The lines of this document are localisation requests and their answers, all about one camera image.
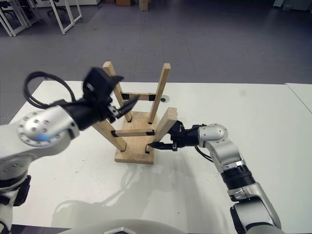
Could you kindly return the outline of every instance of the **cardboard box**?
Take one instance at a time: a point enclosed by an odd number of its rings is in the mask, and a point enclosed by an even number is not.
[[[138,5],[140,7],[141,11],[148,11],[148,3],[150,1],[149,0],[139,0],[138,1]]]
[[[116,0],[117,6],[131,6],[131,0]]]

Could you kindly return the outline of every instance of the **upside-down wooden stool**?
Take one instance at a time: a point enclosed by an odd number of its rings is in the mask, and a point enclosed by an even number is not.
[[[116,75],[112,62],[105,62],[103,70],[109,76]],[[157,126],[154,122],[169,72],[170,64],[164,63],[156,93],[152,94],[126,93],[121,90],[119,83],[116,85],[114,93],[120,106],[123,105],[124,100],[130,99],[134,95],[139,95],[139,100],[153,102],[150,112],[131,111],[127,113],[122,130],[115,130],[107,120],[93,125],[117,148],[116,162],[154,163],[153,148],[147,144],[159,142],[177,120],[176,108],[169,107]]]

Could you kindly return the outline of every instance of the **black cylindrical joint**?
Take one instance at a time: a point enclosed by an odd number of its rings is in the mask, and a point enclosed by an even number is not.
[[[25,177],[27,172],[24,172],[18,177],[12,178],[12,179],[6,179],[6,180],[0,180],[0,188],[7,188],[14,184],[17,184],[21,179]]]
[[[185,146],[197,146],[198,145],[198,128],[187,129],[185,133],[184,143]]]
[[[241,165],[221,173],[224,183],[229,190],[237,189],[255,183],[251,171],[246,165]]]
[[[64,109],[73,118],[81,131],[101,120],[100,112],[89,105],[70,105],[64,107]]]

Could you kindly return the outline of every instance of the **white table surface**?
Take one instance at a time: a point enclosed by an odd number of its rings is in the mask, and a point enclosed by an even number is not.
[[[287,83],[287,85],[312,112],[312,84]]]
[[[67,82],[76,97],[81,82]],[[154,92],[156,83],[122,83],[127,92]],[[168,83],[158,116],[177,107],[178,119],[227,127],[249,168],[274,205],[286,233],[312,232],[312,115],[286,85]],[[43,102],[67,91],[44,81]],[[139,101],[136,111],[149,111]],[[26,103],[13,121],[35,108]],[[114,123],[116,129],[122,120]],[[31,164],[31,189],[14,208],[14,223],[73,228],[107,219],[147,219],[189,233],[235,233],[232,202],[214,165],[193,147],[156,151],[155,164],[114,162],[116,149],[89,128],[61,154]]]

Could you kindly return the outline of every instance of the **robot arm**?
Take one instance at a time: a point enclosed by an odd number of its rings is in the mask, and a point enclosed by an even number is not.
[[[284,233],[274,207],[261,185],[254,180],[238,148],[228,139],[225,127],[211,124],[184,129],[183,124],[177,121],[168,133],[172,144],[154,142],[149,146],[173,151],[185,146],[209,150],[210,156],[204,157],[215,164],[228,188],[230,199],[236,202],[230,212],[238,234]]]
[[[122,79],[109,77],[101,68],[92,68],[83,83],[84,95],[80,100],[57,101],[46,110],[0,126],[0,233],[9,233],[13,207],[27,198],[31,162],[61,153],[79,136],[79,131],[105,119],[114,122],[133,108],[138,97],[120,109],[110,104],[110,94]]]

